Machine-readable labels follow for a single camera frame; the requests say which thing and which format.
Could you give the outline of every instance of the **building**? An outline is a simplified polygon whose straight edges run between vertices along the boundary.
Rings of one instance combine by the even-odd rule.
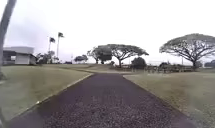
[[[31,47],[4,47],[3,65],[35,65],[36,57]]]

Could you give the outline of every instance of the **overcast sky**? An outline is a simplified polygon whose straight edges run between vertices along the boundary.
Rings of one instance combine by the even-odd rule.
[[[5,4],[0,0],[0,18]],[[181,63],[179,57],[160,54],[159,47],[190,33],[215,36],[215,0],[18,0],[5,46],[31,46],[35,54],[44,53],[58,31],[65,36],[62,60],[97,45],[120,43],[145,49],[148,63]]]

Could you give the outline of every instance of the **palm tree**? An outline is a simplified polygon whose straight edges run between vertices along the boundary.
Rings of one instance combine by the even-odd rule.
[[[57,52],[56,52],[56,55],[57,57],[59,57],[59,42],[60,42],[60,38],[63,38],[63,33],[61,32],[58,32],[58,44],[57,44]]]
[[[5,35],[7,33],[8,25],[9,25],[16,1],[17,0],[8,0],[7,1],[7,4],[6,4],[4,12],[3,12],[2,19],[0,22],[0,80],[3,77],[2,73],[1,73],[1,65],[2,65],[2,58],[3,58],[4,39],[5,39]],[[1,113],[1,110],[0,110],[0,127],[6,127],[5,119]]]
[[[50,51],[51,43],[55,43],[55,42],[56,42],[56,40],[53,37],[49,38],[49,50],[48,50],[48,52]]]
[[[11,15],[12,15],[15,3],[16,3],[16,0],[8,0],[0,22],[0,66],[2,64],[4,39],[5,39],[5,35],[7,32],[7,28],[11,19]]]

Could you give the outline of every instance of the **grass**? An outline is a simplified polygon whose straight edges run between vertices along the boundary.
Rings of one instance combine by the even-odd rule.
[[[61,68],[61,69],[73,69],[84,72],[92,72],[92,73],[131,73],[128,71],[117,71],[114,69],[110,69],[110,65],[102,65],[102,64],[58,64],[58,65],[44,65],[46,67],[52,68]]]
[[[126,75],[196,122],[197,127],[215,127],[215,73]]]
[[[0,84],[0,107],[7,120],[89,75],[86,72],[39,66],[10,66],[3,67],[2,71],[7,81]]]

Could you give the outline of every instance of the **dark asphalt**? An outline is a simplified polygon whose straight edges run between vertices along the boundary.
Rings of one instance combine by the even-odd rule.
[[[194,128],[181,112],[118,74],[95,74],[9,122],[10,128]]]

